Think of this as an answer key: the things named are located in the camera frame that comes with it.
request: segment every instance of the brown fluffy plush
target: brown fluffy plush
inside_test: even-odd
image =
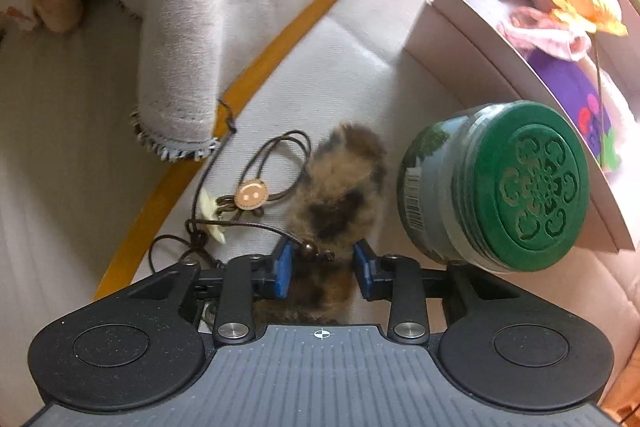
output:
[[[335,324],[346,318],[355,287],[353,245],[380,213],[385,177],[385,150],[367,127],[342,124],[320,143],[292,196],[287,228],[332,250],[335,259],[295,255],[287,298],[256,303],[257,322]]]

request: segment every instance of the white flower charm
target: white flower charm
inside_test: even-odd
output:
[[[216,202],[217,198],[212,198],[211,196],[209,196],[209,194],[203,187],[200,191],[198,199],[200,200],[200,211],[202,212],[202,217],[204,217],[204,219],[220,219],[216,215],[216,211],[218,210],[218,203]],[[222,227],[220,227],[220,225],[207,225],[207,230],[209,230],[209,234],[211,235],[211,237],[213,237],[213,239],[218,241],[221,245],[224,245],[226,243],[225,234],[222,231]]]

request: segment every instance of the jar label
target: jar label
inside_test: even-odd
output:
[[[422,169],[419,162],[416,167],[409,167],[404,170],[404,215],[409,226],[422,232],[424,223],[422,222],[422,212],[418,194],[420,193],[420,174]]]

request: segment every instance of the wooden bead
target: wooden bead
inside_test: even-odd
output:
[[[300,255],[305,259],[313,259],[318,256],[318,247],[311,241],[303,241],[300,243]]]

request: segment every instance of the orange flower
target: orange flower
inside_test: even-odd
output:
[[[621,22],[622,11],[618,0],[552,0],[558,8],[552,15],[560,22],[577,25],[587,33],[601,31],[614,35],[627,35]]]

